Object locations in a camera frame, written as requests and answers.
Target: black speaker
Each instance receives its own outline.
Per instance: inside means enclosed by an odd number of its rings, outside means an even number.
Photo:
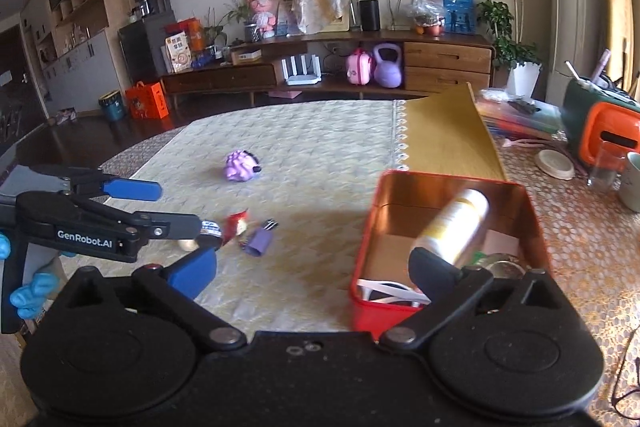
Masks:
[[[380,6],[377,0],[360,1],[360,23],[364,32],[380,31]]]

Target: blue gripper pad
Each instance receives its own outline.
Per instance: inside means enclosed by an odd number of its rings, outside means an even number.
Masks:
[[[159,183],[143,180],[111,180],[102,186],[102,190],[120,200],[158,201],[162,197]]]
[[[198,248],[162,270],[169,286],[190,299],[196,298],[216,276],[216,251]]]

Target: purple hedgehog toy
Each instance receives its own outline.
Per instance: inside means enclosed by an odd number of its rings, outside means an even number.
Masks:
[[[226,157],[225,176],[232,182],[247,182],[262,170],[260,162],[249,151],[233,151]]]

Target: pink suitcase toy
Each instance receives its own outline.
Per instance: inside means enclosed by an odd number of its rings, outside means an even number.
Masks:
[[[369,84],[372,70],[373,58],[362,48],[358,48],[347,57],[347,78],[351,84]]]

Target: spray can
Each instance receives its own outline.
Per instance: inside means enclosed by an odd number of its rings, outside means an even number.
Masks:
[[[484,194],[471,188],[462,190],[427,225],[413,248],[422,247],[455,265],[488,210]]]

